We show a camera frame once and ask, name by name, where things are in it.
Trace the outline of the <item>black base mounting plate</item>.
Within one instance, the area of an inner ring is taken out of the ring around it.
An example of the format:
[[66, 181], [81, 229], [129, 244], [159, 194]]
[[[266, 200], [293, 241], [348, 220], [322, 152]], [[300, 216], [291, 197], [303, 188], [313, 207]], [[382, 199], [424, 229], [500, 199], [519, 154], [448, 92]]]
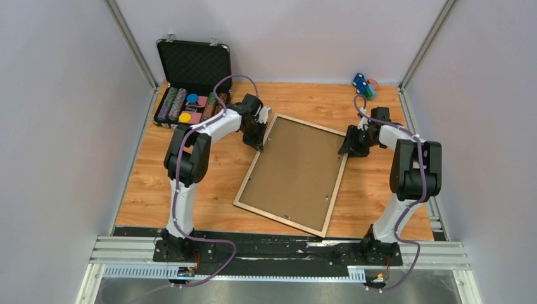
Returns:
[[349, 266], [402, 265], [401, 251], [386, 265], [365, 263], [361, 239], [196, 231], [184, 253], [155, 243], [153, 261], [191, 263], [195, 274], [251, 277], [343, 277]]

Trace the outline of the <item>black poker chip case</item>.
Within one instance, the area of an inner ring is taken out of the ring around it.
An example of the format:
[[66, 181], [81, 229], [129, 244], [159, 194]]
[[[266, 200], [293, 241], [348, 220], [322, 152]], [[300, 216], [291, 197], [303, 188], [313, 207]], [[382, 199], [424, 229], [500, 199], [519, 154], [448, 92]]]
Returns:
[[[232, 80], [217, 83], [231, 74], [229, 46], [216, 42], [189, 42], [160, 39], [156, 42], [165, 80], [164, 95], [155, 111], [153, 123], [174, 128], [179, 124], [194, 125], [208, 120], [222, 107], [213, 90], [227, 104], [231, 100]], [[188, 94], [199, 96], [197, 104], [186, 101]], [[189, 123], [180, 123], [182, 112], [192, 115]]]

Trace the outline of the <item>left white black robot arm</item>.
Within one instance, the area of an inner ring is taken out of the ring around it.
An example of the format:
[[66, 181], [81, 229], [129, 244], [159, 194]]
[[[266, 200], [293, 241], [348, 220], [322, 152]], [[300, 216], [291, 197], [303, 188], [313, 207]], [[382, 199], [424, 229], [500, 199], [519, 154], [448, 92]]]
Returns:
[[188, 261], [194, 253], [193, 207], [199, 183], [208, 171], [212, 145], [228, 134], [242, 132], [243, 143], [262, 152], [270, 111], [257, 96], [247, 94], [240, 103], [225, 106], [204, 122], [175, 128], [164, 159], [172, 194], [162, 239], [176, 260]]

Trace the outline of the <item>aluminium rail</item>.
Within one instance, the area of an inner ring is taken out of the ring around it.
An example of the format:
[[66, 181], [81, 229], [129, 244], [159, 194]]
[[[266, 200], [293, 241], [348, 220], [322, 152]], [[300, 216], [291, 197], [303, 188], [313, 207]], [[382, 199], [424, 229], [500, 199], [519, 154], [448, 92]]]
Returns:
[[[90, 255], [90, 263], [126, 263], [149, 265], [158, 238], [99, 236]], [[470, 270], [461, 242], [421, 241], [416, 269]]]

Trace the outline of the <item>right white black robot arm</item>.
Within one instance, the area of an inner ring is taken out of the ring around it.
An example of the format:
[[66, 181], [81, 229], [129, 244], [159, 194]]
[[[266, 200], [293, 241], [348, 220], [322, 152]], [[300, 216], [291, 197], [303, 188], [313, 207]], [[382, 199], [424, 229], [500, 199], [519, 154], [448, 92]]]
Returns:
[[358, 116], [360, 123], [348, 126], [338, 153], [366, 157], [373, 146], [393, 151], [389, 176], [392, 197], [357, 248], [365, 263], [386, 265], [399, 254], [400, 233], [412, 215], [441, 190], [442, 146], [393, 123], [388, 108], [374, 108], [370, 115], [359, 108]]

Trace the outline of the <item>blue poker chip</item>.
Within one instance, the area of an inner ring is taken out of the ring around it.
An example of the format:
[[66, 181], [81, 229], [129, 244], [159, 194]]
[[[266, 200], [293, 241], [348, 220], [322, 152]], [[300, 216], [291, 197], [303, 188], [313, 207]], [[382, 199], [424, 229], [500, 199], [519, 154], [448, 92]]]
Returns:
[[197, 104], [198, 100], [199, 100], [199, 96], [197, 94], [195, 94], [195, 93], [188, 94], [187, 97], [186, 97], [186, 101], [189, 104]]

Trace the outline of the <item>blue orange tape dispenser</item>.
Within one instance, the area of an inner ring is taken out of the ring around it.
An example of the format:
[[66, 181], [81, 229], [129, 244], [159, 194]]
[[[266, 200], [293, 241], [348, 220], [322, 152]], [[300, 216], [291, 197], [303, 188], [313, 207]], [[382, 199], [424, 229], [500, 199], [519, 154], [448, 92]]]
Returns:
[[368, 79], [363, 73], [358, 72], [354, 76], [352, 85], [356, 92], [364, 96], [366, 100], [373, 100], [377, 97], [378, 82], [374, 79]]

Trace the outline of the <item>yellow poker chip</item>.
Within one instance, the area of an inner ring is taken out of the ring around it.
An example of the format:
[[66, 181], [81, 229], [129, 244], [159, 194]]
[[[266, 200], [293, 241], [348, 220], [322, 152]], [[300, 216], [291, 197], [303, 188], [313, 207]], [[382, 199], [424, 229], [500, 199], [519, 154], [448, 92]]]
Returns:
[[188, 124], [191, 121], [191, 119], [192, 119], [192, 115], [187, 112], [182, 112], [178, 117], [178, 121], [180, 123], [185, 123], [185, 124]]

